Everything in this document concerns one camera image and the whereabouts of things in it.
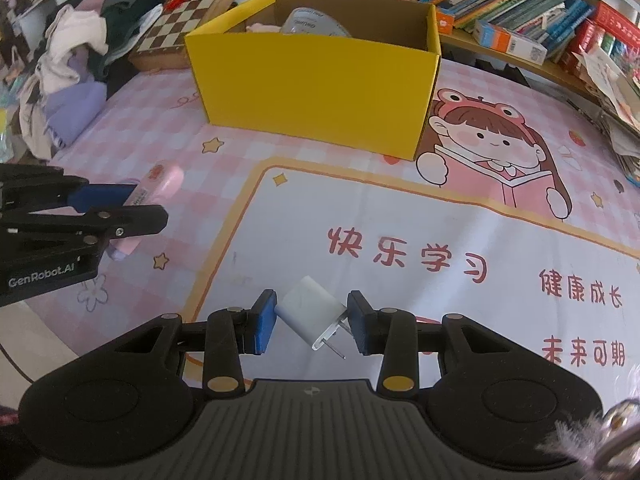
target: pink marker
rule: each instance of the pink marker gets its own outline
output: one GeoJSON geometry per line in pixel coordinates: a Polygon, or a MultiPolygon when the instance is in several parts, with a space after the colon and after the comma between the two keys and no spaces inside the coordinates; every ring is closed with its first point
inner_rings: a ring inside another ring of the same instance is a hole
{"type": "MultiPolygon", "coordinates": [[[[142,178],[123,205],[164,205],[182,185],[184,171],[175,162],[161,160],[142,178]]],[[[142,240],[140,236],[111,240],[106,253],[112,260],[120,261],[129,256],[142,240]]]]}

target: yellow dot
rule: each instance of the yellow dot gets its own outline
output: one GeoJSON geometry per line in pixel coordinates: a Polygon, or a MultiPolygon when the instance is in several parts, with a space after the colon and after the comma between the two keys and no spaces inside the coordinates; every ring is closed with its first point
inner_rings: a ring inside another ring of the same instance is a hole
{"type": "Polygon", "coordinates": [[[232,392],[238,387],[238,381],[236,381],[233,377],[228,376],[218,376],[210,379],[207,383],[209,390],[219,393],[227,393],[232,392]]]}
{"type": "Polygon", "coordinates": [[[392,375],[382,381],[382,385],[391,392],[408,392],[415,386],[415,383],[404,375],[392,375]]]}

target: purple clothing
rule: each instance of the purple clothing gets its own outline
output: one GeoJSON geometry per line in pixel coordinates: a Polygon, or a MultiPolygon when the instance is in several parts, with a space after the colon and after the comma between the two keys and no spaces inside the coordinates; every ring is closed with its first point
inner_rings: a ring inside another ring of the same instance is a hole
{"type": "Polygon", "coordinates": [[[44,113],[54,143],[59,148],[71,146],[106,101],[107,85],[95,81],[78,83],[49,95],[44,113]]]}

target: chess board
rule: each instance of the chess board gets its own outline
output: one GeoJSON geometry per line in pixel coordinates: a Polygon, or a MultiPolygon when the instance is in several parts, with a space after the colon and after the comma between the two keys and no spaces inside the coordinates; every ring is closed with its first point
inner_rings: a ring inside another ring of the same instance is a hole
{"type": "Polygon", "coordinates": [[[171,12],[165,11],[129,56],[139,70],[188,68],[184,46],[188,32],[222,14],[233,0],[185,0],[171,12]]]}

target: hair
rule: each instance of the hair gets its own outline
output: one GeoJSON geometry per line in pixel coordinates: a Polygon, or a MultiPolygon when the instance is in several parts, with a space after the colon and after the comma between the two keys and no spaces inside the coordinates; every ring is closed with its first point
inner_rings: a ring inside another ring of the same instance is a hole
{"type": "MultiPolygon", "coordinates": [[[[483,102],[478,99],[467,98],[468,101],[483,102]]],[[[444,101],[434,101],[431,107],[431,113],[429,117],[437,116],[438,112],[444,106],[444,101]]],[[[449,124],[468,124],[474,128],[481,130],[489,130],[494,134],[501,134],[514,139],[524,140],[529,146],[537,144],[545,152],[546,158],[543,162],[540,162],[541,171],[550,171],[554,178],[554,187],[556,191],[562,195],[566,202],[567,211],[571,213],[572,203],[569,193],[564,187],[564,183],[560,179],[558,174],[558,168],[551,156],[548,146],[542,136],[534,129],[529,128],[526,124],[523,127],[526,128],[529,135],[534,139],[531,140],[523,133],[523,131],[513,124],[510,120],[500,117],[500,115],[484,110],[482,108],[476,108],[473,106],[459,106],[451,110],[444,118],[442,118],[449,124]]],[[[424,133],[422,134],[422,140],[420,141],[420,149],[418,150],[418,156],[426,152],[435,152],[436,145],[442,146],[438,133],[431,127],[429,121],[425,122],[424,133]]]]}

